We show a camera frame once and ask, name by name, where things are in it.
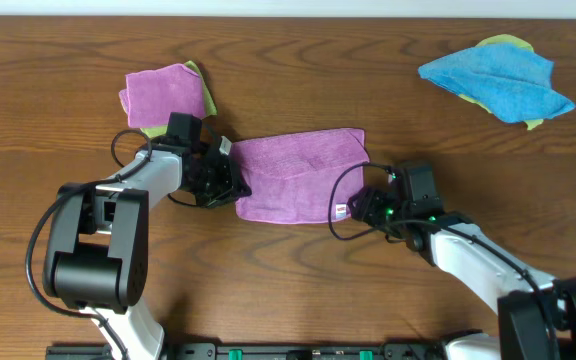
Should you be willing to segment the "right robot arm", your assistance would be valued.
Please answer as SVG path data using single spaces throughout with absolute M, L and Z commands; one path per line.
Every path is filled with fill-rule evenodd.
M 459 335 L 444 343 L 445 358 L 576 359 L 576 277 L 558 279 L 519 260 L 461 214 L 445 212 L 435 192 L 365 188 L 349 211 L 454 276 L 496 314 L 498 336 Z

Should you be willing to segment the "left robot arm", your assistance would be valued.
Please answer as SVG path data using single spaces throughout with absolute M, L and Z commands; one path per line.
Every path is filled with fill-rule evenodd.
M 93 321 L 109 343 L 110 359 L 159 359 L 165 330 L 143 296 L 148 275 L 149 213 L 178 190 L 198 208 L 215 208 L 249 195 L 231 155 L 232 143 L 160 136 L 147 139 L 134 159 L 106 179 L 68 183 L 40 223 L 50 227 L 42 301 L 58 312 Z

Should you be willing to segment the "purple microfiber cloth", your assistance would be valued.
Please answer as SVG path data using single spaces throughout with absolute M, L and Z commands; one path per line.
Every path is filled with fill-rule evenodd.
M 364 142 L 364 130 L 338 128 L 235 143 L 231 155 L 251 189 L 237 215 L 280 225 L 349 218 L 348 200 L 364 181 L 360 167 L 346 170 L 369 160 Z

